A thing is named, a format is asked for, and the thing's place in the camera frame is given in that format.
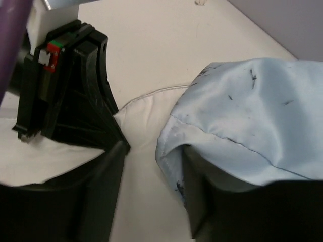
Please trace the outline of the light blue pillowcase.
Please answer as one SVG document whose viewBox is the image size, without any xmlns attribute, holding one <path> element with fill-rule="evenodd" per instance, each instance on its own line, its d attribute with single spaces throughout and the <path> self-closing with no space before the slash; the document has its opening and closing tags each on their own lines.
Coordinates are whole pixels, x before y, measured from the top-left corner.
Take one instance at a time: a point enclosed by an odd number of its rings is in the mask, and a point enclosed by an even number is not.
<svg viewBox="0 0 323 242">
<path fill-rule="evenodd" d="M 155 158 L 183 203 L 182 150 L 263 186 L 322 179 L 322 62 L 257 58 L 206 66 L 178 99 Z"/>
</svg>

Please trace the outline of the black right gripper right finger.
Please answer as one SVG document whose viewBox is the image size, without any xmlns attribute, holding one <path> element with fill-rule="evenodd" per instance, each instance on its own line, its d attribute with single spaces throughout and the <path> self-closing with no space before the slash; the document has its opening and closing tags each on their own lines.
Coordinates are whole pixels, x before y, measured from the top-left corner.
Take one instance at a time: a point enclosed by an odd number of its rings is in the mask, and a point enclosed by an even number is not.
<svg viewBox="0 0 323 242">
<path fill-rule="evenodd" d="M 183 193 L 196 241 L 322 241 L 322 181 L 255 186 L 183 148 Z"/>
</svg>

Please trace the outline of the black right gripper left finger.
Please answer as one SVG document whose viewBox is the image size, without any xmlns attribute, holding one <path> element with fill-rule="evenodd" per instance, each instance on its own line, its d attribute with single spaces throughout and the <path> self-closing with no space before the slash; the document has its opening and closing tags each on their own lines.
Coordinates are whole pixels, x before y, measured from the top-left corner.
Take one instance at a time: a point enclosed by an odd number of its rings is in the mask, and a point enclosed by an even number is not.
<svg viewBox="0 0 323 242">
<path fill-rule="evenodd" d="M 1 241 L 108 241 L 125 156 L 116 144 L 42 184 L 1 185 Z"/>
</svg>

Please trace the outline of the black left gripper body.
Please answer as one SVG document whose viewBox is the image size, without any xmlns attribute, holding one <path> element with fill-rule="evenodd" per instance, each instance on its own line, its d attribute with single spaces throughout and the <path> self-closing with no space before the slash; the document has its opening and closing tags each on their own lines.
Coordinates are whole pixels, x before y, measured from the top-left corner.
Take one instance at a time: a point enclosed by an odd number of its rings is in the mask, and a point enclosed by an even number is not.
<svg viewBox="0 0 323 242">
<path fill-rule="evenodd" d="M 73 20 L 51 30 L 34 54 L 24 34 L 11 79 L 11 93 L 19 97 L 17 120 L 13 131 L 22 142 L 42 135 L 60 143 L 80 143 L 76 124 L 67 125 L 66 110 L 61 104 L 63 86 L 71 75 L 72 62 L 66 46 L 77 38 L 80 20 Z"/>
</svg>

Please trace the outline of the white pillow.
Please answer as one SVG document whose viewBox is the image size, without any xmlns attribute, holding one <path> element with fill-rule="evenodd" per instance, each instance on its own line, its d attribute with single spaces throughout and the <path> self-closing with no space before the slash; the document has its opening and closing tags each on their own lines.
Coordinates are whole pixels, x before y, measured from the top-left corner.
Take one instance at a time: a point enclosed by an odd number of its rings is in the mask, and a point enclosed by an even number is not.
<svg viewBox="0 0 323 242">
<path fill-rule="evenodd" d="M 129 101 L 116 115 L 131 149 L 77 147 L 11 130 L 1 108 L 1 241 L 191 241 L 182 202 L 155 161 L 157 138 L 187 86 Z"/>
</svg>

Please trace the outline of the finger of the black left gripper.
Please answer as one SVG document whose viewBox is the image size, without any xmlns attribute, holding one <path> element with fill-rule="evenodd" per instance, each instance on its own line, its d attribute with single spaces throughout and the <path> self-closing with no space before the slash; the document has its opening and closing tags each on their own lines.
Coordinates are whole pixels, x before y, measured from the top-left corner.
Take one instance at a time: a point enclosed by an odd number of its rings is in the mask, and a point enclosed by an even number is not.
<svg viewBox="0 0 323 242">
<path fill-rule="evenodd" d="M 130 145 L 114 118 L 118 107 L 107 80 L 108 37 L 90 25 L 80 34 L 58 100 L 54 140 L 104 151 L 120 144 L 128 154 Z"/>
</svg>

